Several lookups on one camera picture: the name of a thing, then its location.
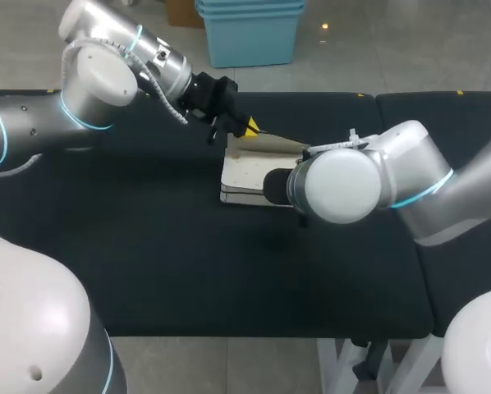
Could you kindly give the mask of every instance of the cardboard box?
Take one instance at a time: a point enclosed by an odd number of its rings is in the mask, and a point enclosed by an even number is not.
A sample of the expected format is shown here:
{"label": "cardboard box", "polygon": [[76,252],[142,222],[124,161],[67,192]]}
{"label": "cardboard box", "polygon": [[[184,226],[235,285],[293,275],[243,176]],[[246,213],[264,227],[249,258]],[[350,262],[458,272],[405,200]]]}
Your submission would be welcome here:
{"label": "cardboard box", "polygon": [[196,11],[195,0],[167,0],[169,25],[203,29],[204,19]]}

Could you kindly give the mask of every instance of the blue bin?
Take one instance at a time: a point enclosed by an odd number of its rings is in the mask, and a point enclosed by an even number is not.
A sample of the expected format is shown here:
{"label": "blue bin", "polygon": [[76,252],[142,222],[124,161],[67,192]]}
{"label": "blue bin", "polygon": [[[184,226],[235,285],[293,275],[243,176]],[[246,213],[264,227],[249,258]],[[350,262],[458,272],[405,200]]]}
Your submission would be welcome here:
{"label": "blue bin", "polygon": [[204,1],[196,2],[196,8],[201,14],[238,14],[242,12],[266,12],[266,11],[295,11],[304,7],[305,0],[291,2],[274,2],[270,4],[242,4],[240,6],[208,6]]}
{"label": "blue bin", "polygon": [[206,6],[216,6],[216,7],[244,6],[248,4],[252,4],[252,5],[254,4],[262,7],[269,4],[280,4],[288,1],[291,0],[203,0],[203,3]]}
{"label": "blue bin", "polygon": [[215,68],[290,63],[304,6],[290,11],[209,14],[205,21],[209,57]]}
{"label": "blue bin", "polygon": [[264,8],[269,6],[283,6],[284,4],[292,4],[297,2],[296,0],[198,0],[202,6],[205,7],[240,7],[240,6],[254,6],[257,8]]}

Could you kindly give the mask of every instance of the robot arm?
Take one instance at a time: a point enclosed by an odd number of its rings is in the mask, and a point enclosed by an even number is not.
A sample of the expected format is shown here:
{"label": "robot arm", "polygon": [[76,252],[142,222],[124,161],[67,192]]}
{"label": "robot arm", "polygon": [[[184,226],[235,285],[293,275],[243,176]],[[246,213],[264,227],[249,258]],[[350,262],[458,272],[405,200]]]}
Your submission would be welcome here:
{"label": "robot arm", "polygon": [[0,171],[50,149],[90,147],[139,87],[184,124],[172,105],[212,125],[212,135],[246,134],[250,119],[236,109],[236,83],[192,74],[183,55],[108,4],[72,1],[59,34],[69,43],[61,94],[0,97]]}
{"label": "robot arm", "polygon": [[334,147],[311,156],[286,174],[288,202],[336,224],[394,208],[415,241],[427,246],[491,218],[491,142],[458,171],[417,121],[363,142],[361,150]]}
{"label": "robot arm", "polygon": [[[202,121],[225,129],[236,137],[246,133],[249,117],[236,108],[236,83],[227,77],[192,73],[186,57],[144,26],[101,0],[73,0],[59,26],[60,37],[69,44],[81,39],[102,39],[132,51],[149,68],[163,95]],[[156,95],[149,76],[133,65],[139,87]]]}
{"label": "robot arm", "polygon": [[122,365],[78,279],[0,238],[0,394],[127,394]]}

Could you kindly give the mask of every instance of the gray floor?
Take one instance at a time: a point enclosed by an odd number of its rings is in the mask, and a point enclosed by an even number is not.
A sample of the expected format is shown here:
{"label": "gray floor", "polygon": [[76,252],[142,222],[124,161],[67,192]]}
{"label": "gray floor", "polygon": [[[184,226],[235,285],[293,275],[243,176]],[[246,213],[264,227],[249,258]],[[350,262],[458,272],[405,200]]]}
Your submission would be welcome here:
{"label": "gray floor", "polygon": [[[68,0],[0,0],[0,89],[59,87]],[[197,71],[243,91],[491,89],[491,0],[308,0],[287,66],[214,70],[203,30],[167,25],[164,5],[127,11]],[[329,28],[321,28],[328,23]],[[133,394],[317,394],[311,340],[115,338]],[[372,392],[373,387],[362,387]]]}

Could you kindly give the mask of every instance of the black table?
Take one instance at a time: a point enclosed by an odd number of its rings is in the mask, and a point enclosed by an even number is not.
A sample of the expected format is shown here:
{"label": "black table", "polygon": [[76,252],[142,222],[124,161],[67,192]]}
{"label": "black table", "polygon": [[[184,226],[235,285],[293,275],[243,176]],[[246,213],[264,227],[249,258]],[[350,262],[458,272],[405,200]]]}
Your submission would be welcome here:
{"label": "black table", "polygon": [[[454,168],[491,140],[491,93],[385,94],[377,101],[387,128],[420,121]],[[464,305],[491,290],[491,221],[447,244],[418,251],[434,309],[434,334],[443,337]]]}
{"label": "black table", "polygon": [[[358,94],[241,94],[267,131],[311,144],[382,131]],[[139,98],[98,149],[0,180],[0,235],[64,263],[109,333],[420,338],[433,317],[392,212],[299,228],[291,209],[219,201],[225,136]]]}

